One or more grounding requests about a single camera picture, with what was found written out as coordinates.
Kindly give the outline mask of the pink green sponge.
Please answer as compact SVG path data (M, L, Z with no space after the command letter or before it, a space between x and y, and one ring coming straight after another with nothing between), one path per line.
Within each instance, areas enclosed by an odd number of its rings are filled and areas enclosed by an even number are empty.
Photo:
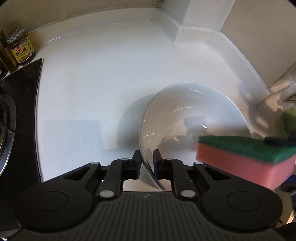
M295 169L295 145L285 140L277 145L249 137L200 136L196 160L274 190Z

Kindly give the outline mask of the white ceramic bowl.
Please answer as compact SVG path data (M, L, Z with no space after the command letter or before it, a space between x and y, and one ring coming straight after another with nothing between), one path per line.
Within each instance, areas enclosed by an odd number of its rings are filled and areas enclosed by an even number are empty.
M153 183L169 191L166 180L154 176L153 151L164 158L196 161L200 136L244 136L251 133L240 109L226 95L205 84L184 82L170 85L157 93L142 116L139 144L144 166Z

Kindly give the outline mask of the green cloth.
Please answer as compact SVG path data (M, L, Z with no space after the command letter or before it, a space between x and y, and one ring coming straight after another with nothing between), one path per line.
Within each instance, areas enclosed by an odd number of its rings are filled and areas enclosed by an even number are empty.
M295 106L282 112L276 122L276 137L288 137L295 130Z

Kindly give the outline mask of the white cloth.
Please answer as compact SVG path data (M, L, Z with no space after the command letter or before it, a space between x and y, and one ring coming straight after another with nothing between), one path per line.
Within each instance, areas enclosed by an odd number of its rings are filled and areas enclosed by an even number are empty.
M251 136L276 137L276 122L282 112L295 106L295 81L284 85L250 109Z

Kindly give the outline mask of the black gas stove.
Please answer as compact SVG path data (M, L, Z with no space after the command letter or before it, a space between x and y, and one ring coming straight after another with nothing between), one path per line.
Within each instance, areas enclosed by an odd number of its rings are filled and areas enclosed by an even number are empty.
M1 232L19 229L13 204L41 182L37 152L37 100L43 60L1 80Z

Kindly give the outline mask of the yellow label sauce jar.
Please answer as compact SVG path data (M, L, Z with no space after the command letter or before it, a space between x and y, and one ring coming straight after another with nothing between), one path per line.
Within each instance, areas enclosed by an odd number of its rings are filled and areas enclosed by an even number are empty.
M6 42L16 61L21 66L30 63L36 56L36 50L23 27L11 33Z

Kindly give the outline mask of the dark oil bottle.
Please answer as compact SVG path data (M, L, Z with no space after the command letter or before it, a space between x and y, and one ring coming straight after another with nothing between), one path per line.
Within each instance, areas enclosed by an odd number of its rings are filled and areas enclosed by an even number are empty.
M10 73L13 73L18 69L19 64L8 47L8 44L6 42L6 36L3 30L1 30L1 33L0 33L0 42L1 42L1 61L4 64L4 66L8 69L8 71Z

